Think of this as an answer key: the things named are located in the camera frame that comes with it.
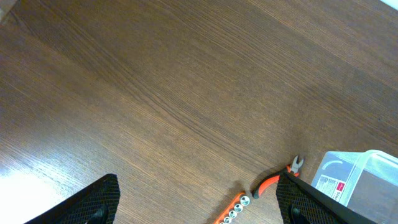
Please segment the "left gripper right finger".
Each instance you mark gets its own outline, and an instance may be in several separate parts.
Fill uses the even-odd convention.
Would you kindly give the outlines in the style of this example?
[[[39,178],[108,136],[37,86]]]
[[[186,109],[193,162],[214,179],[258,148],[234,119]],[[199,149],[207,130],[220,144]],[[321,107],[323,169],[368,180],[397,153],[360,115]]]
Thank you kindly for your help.
[[[285,224],[373,223],[287,172],[280,175],[276,197]]]

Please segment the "clear plastic storage container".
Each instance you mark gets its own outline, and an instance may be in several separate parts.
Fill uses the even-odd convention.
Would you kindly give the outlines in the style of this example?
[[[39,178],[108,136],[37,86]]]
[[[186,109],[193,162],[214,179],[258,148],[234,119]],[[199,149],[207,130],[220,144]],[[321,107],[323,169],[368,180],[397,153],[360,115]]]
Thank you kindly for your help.
[[[397,223],[397,158],[383,151],[329,151],[311,186],[376,223]]]

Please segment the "orange handled cutting pliers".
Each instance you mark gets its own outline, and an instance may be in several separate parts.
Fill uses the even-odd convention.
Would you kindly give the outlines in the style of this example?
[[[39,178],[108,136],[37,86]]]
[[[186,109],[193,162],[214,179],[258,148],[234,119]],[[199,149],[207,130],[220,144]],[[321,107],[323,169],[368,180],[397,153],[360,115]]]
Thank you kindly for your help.
[[[299,160],[299,155],[295,156],[293,161],[289,165],[263,178],[252,191],[253,198],[258,199],[264,193],[266,188],[279,181],[280,175],[283,173],[290,173],[298,177],[300,175],[300,168],[303,166],[303,164],[304,158],[301,158],[301,160]]]

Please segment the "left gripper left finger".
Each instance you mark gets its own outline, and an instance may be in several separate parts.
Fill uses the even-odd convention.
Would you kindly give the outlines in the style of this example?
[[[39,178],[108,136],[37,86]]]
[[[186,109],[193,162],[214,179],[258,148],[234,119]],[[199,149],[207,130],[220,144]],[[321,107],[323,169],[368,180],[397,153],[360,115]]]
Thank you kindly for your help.
[[[28,224],[113,224],[121,196],[118,177],[106,174]]]

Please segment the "orange socket bit rail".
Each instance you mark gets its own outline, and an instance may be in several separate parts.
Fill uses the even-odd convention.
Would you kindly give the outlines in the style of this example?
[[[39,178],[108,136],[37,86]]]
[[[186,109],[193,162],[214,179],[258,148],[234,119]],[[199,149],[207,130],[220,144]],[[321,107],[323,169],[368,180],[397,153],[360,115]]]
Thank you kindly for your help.
[[[239,192],[234,196],[228,206],[217,216],[213,224],[231,224],[245,207],[250,205],[251,199],[245,191]]]

